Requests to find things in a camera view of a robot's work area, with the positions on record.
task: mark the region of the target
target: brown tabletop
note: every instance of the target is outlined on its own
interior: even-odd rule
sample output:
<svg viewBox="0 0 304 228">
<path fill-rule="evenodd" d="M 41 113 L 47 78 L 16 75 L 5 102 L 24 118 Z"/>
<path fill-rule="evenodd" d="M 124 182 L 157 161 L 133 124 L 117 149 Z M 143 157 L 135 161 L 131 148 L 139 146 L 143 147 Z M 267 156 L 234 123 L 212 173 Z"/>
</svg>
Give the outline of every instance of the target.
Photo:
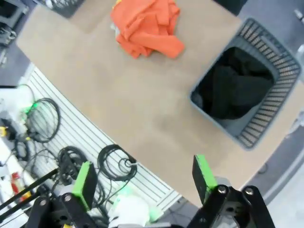
<svg viewBox="0 0 304 228">
<path fill-rule="evenodd" d="M 241 188 L 279 145 L 303 104 L 297 84 L 271 129 L 245 151 L 190 103 L 189 94 L 235 35 L 241 21 L 210 0 L 176 0 L 177 59 L 154 52 L 133 59 L 110 29 L 114 1 L 87 0 L 70 20 L 37 7 L 18 45 L 93 123 L 176 191 L 200 205 L 193 155 Z"/>
</svg>

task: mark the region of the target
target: basket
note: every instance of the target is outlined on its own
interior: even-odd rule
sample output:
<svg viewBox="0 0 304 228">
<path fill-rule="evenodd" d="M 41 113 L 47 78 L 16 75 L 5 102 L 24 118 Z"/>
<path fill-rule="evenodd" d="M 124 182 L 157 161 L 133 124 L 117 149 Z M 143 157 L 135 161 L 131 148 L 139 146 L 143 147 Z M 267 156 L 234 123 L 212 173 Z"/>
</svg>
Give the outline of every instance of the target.
<svg viewBox="0 0 304 228">
<path fill-rule="evenodd" d="M 196 84 L 190 99 L 204 116 L 232 136 L 243 147 L 252 149 L 261 140 L 292 92 L 300 76 L 301 66 L 290 52 L 254 19 L 246 20 L 223 52 L 231 47 L 238 47 L 247 52 L 263 63 L 272 73 L 274 85 L 262 102 L 237 120 L 216 120 L 209 116 L 193 101 L 192 94 L 212 66 Z"/>
</svg>

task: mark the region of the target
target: bolt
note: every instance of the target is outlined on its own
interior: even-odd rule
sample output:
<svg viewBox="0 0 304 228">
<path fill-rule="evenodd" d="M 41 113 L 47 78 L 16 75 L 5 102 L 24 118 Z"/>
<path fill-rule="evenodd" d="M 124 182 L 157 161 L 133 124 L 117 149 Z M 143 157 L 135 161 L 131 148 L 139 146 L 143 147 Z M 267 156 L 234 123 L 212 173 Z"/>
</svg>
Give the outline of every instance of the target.
<svg viewBox="0 0 304 228">
<path fill-rule="evenodd" d="M 71 197 L 70 195 L 67 195 L 67 196 L 65 197 L 65 201 L 66 201 L 66 202 L 70 201 L 71 199 L 72 199 L 72 197 Z"/>
<path fill-rule="evenodd" d="M 47 203 L 47 201 L 45 199 L 43 199 L 41 202 L 40 202 L 40 206 L 43 206 Z"/>
<path fill-rule="evenodd" d="M 245 193 L 248 195 L 253 195 L 253 190 L 251 188 L 246 188 Z"/>
<path fill-rule="evenodd" d="M 219 186 L 218 192 L 221 193 L 221 194 L 225 194 L 226 193 L 226 188 L 224 186 Z"/>
</svg>

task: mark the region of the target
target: gray plastic basket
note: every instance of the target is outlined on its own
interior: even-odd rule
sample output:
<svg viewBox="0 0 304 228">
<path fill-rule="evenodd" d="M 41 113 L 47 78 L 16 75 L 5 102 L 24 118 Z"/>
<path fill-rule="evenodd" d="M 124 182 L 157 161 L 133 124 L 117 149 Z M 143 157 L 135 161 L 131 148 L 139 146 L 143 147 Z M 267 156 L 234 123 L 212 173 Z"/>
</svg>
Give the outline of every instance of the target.
<svg viewBox="0 0 304 228">
<path fill-rule="evenodd" d="M 272 73 L 275 83 L 263 101 L 237 120 L 218 120 L 212 118 L 192 100 L 192 94 L 204 76 L 192 90 L 190 99 L 194 106 L 212 122 L 236 139 L 246 149 L 252 149 L 262 138 L 290 95 L 300 76 L 301 66 L 290 52 L 254 19 L 246 20 L 223 52 L 231 47 L 238 47 L 255 57 Z"/>
</svg>

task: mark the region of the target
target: grooved metal surface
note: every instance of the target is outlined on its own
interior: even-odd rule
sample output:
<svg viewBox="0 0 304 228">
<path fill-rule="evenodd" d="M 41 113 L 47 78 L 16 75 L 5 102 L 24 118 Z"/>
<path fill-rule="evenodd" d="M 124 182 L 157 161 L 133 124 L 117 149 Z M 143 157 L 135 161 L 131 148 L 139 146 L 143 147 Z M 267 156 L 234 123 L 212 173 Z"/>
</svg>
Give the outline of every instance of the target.
<svg viewBox="0 0 304 228">
<path fill-rule="evenodd" d="M 60 107 L 61 126 L 58 134 L 47 144 L 47 147 L 57 155 L 59 150 L 66 146 L 76 146 L 97 167 L 96 159 L 100 150 L 106 145 L 114 143 L 110 137 L 82 115 L 36 67 L 30 66 L 25 75 L 25 81 L 33 89 L 36 100 L 49 97 Z M 46 156 L 48 155 L 45 153 L 44 156 L 37 158 L 35 173 L 39 176 L 57 167 L 56 163 Z M 118 151 L 113 153 L 109 159 L 111 168 L 116 170 L 117 174 L 119 174 L 118 161 L 123 157 L 125 154 Z M 111 190 L 110 181 L 103 175 L 99 175 L 99 179 L 108 194 Z M 115 192 L 115 189 L 120 188 L 123 182 L 112 182 L 112 185 L 112 192 Z M 166 210 L 181 197 L 179 193 L 141 164 L 138 164 L 138 173 L 131 180 L 130 187 L 136 194 L 161 210 Z"/>
</svg>

